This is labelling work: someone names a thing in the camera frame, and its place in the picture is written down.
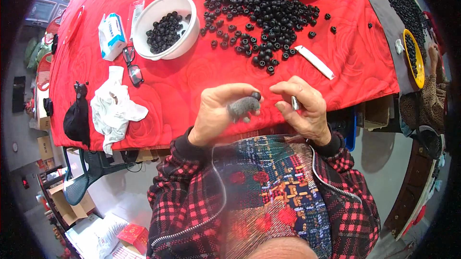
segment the red plastic plate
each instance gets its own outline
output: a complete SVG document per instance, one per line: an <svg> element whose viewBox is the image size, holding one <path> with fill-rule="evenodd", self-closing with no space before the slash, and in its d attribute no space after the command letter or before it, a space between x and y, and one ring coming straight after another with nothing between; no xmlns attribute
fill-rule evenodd
<svg viewBox="0 0 461 259"><path fill-rule="evenodd" d="M77 13L75 13L74 17L72 18L71 24L69 29L67 29L66 36L64 37L63 45L69 43L72 38L75 36L75 33L78 30L78 27L80 27L80 24L82 23L82 19L84 16L84 10L85 6L82 6L78 9Z"/></svg>

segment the tissue pack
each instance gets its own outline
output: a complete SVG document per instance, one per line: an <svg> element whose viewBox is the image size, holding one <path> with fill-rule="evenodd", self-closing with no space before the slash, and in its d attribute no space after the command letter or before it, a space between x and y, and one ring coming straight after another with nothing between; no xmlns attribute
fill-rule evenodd
<svg viewBox="0 0 461 259"><path fill-rule="evenodd" d="M112 13L106 17L104 14L98 32L102 58L108 61L115 60L127 44L120 16Z"/></svg>

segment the black-framed glasses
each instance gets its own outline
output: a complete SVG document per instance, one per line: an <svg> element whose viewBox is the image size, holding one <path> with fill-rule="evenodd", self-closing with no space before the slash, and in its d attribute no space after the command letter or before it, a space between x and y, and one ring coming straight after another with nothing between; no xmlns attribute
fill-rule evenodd
<svg viewBox="0 0 461 259"><path fill-rule="evenodd" d="M141 69L138 65L133 65L131 62L135 59L135 48L133 46L124 47L122 50L123 59L128 67L128 76L130 77L133 86L139 87L144 82Z"/></svg>

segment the black cable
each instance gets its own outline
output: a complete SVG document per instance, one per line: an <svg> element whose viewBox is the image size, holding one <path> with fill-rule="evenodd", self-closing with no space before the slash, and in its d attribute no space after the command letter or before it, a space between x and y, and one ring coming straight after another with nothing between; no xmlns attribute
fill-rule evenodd
<svg viewBox="0 0 461 259"><path fill-rule="evenodd" d="M131 170L129 170L129 169L128 169L128 163L125 164L125 169L128 170L128 171L130 171L131 173L137 173L137 172L141 171L141 169L142 169L142 163L144 163L144 162L141 162L141 167L140 167L139 170L137 170L137 171L131 171Z"/></svg>

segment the white plastic bowl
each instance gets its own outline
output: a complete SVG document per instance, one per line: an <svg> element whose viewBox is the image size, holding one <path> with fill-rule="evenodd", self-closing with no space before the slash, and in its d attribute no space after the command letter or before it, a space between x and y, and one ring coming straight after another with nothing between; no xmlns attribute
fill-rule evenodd
<svg viewBox="0 0 461 259"><path fill-rule="evenodd" d="M152 24L158 22L168 13L176 11L182 15L182 30L178 31L181 34L186 30L184 35L169 49L159 54L153 54L147 45L148 30L152 30ZM185 20L186 16L191 14L190 21ZM133 31L133 46L136 52L145 59L158 61L160 59L171 60L175 59L187 52L197 40L200 31L200 22L197 19L197 9L192 0L155 0L150 3L139 16Z"/></svg>

